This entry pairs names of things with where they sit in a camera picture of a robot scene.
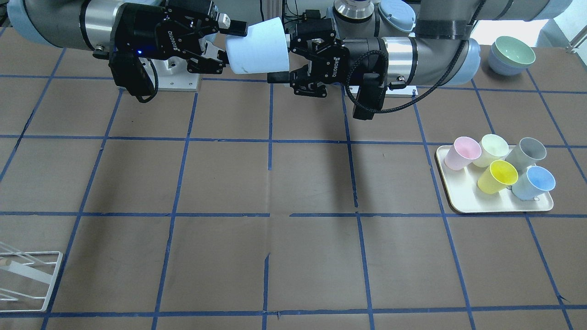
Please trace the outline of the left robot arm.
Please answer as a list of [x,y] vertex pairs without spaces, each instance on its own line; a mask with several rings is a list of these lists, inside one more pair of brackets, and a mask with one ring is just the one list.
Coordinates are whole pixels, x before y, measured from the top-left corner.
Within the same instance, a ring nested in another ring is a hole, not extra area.
[[411,83],[435,90],[457,77],[474,77],[479,61],[470,35],[476,21],[551,19],[569,6],[569,0],[422,0],[413,37],[338,39],[331,18],[300,23],[289,50],[309,63],[269,73],[267,81],[317,98],[327,96],[327,84],[357,85],[358,95],[374,102]]

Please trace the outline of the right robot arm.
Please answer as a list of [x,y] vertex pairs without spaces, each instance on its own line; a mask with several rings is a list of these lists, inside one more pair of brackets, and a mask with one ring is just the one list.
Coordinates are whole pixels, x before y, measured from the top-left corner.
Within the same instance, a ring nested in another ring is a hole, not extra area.
[[191,73],[221,74],[226,51],[208,35],[247,36],[211,0],[10,0],[8,17],[32,42],[164,61],[182,58]]

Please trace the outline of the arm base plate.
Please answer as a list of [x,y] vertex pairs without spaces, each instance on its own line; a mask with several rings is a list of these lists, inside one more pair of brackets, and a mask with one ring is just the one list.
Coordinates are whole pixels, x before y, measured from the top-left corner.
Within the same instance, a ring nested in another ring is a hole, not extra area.
[[[353,96],[357,96],[358,94],[358,88],[359,86],[357,85],[352,85],[349,87],[351,94]],[[413,85],[408,85],[406,88],[398,88],[398,89],[388,89],[386,90],[386,98],[412,98],[412,97],[417,97],[419,96],[419,92],[417,91],[417,87],[413,86]]]
[[[142,65],[153,80],[153,71],[147,61],[141,58]],[[159,75],[159,91],[196,91],[199,86],[199,74],[187,71],[187,61],[172,57],[167,60],[151,59]]]

